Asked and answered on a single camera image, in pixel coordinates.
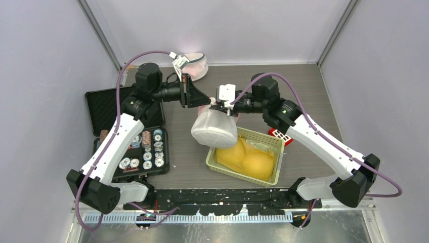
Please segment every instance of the white wall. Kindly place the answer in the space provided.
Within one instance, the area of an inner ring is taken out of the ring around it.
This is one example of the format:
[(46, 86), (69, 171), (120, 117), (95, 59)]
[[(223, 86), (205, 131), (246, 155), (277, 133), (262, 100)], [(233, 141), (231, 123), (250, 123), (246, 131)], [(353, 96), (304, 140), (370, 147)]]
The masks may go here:
[[(377, 199), (387, 242), (429, 238), (429, 2), (361, 1), (322, 71), (344, 141), (404, 189)], [(392, 193), (381, 178), (373, 192)]]
[(0, 242), (59, 243), (94, 138), (83, 95), (116, 71), (75, 0), (3, 1), (0, 35)]
[(161, 49), (205, 52), (216, 64), (284, 64), (317, 62), (349, 0), (88, 2), (121, 61)]

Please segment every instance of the red and white object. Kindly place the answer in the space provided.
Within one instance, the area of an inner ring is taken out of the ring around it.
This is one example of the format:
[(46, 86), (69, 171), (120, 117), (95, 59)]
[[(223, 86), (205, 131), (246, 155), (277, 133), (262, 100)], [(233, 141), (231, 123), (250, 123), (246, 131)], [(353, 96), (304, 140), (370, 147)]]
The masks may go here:
[(279, 130), (275, 128), (271, 128), (270, 131), (268, 131), (268, 135), (271, 135), (276, 138), (280, 138), (284, 141), (284, 146), (287, 146), (289, 143), (293, 141), (293, 138), (289, 137), (286, 134), (282, 134)]

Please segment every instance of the basket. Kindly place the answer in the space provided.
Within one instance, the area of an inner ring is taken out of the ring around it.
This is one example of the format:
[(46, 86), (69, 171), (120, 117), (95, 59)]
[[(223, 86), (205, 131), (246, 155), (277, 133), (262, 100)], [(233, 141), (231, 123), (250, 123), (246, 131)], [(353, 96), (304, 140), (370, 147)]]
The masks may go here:
[(220, 172), (220, 173), (225, 174), (225, 175), (236, 177), (236, 178), (239, 178), (239, 179), (251, 182), (251, 183), (255, 183), (255, 184), (258, 184), (261, 186), (270, 187), (270, 186), (276, 185), (278, 182), (278, 179), (279, 179), (280, 168), (281, 168), (281, 163), (282, 163), (282, 159), (283, 159), (283, 151), (284, 151), (283, 140), (281, 140), (280, 138), (276, 138), (276, 137), (273, 137), (270, 135), (258, 133), (258, 132), (251, 131), (251, 130), (244, 129), (244, 128), (237, 127), (237, 130), (238, 130), (238, 134), (241, 135), (242, 138), (250, 139), (250, 140), (253, 140), (257, 143), (262, 143), (265, 146), (268, 146), (268, 147), (273, 149), (276, 164), (274, 165), (273, 175), (271, 176), (270, 180), (269, 181), (258, 180), (258, 179), (255, 179), (255, 178), (234, 172), (232, 169), (230, 169), (224, 165), (221, 165), (220, 163), (215, 161), (216, 148), (210, 148), (210, 150), (208, 151), (208, 155), (207, 155), (207, 158), (205, 160), (205, 163), (208, 165), (208, 167), (211, 170)]

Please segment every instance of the yellow bra cup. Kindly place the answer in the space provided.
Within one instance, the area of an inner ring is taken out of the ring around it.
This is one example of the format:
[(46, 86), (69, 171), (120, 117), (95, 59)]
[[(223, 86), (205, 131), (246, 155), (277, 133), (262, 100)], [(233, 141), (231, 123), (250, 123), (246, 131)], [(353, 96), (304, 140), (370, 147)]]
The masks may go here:
[(274, 169), (273, 155), (272, 151), (266, 153), (238, 138), (232, 148), (217, 148), (215, 159), (237, 173), (269, 181)]

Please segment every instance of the wooden table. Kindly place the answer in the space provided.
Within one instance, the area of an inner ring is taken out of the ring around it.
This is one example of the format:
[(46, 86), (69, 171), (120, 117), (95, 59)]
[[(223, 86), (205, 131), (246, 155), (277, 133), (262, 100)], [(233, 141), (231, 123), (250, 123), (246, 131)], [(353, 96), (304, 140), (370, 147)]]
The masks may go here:
[[(134, 83), (136, 69), (130, 69), (125, 85)], [(164, 79), (172, 68), (162, 68)], [(261, 72), (277, 72), (287, 77), (297, 90), (308, 114), (327, 132), (341, 141), (325, 85), (314, 64), (258, 65), (258, 66), (211, 66), (207, 75), (196, 81), (195, 86), (213, 97), (221, 84), (235, 84), (244, 89), (250, 78)], [(295, 101), (287, 85), (279, 81), (283, 98)], [(165, 128), (168, 132), (170, 171), (153, 176), (148, 182), (157, 189), (179, 188), (250, 188), (258, 185), (211, 171), (205, 164), (208, 147), (198, 144), (191, 136), (191, 127), (197, 118), (197, 109), (183, 109), (180, 103), (164, 103)], [(267, 133), (270, 129), (261, 114), (242, 114), (237, 126)], [(294, 141), (285, 147), (285, 155), (276, 187), (290, 187), (299, 177), (332, 175), (332, 169), (306, 147)]]

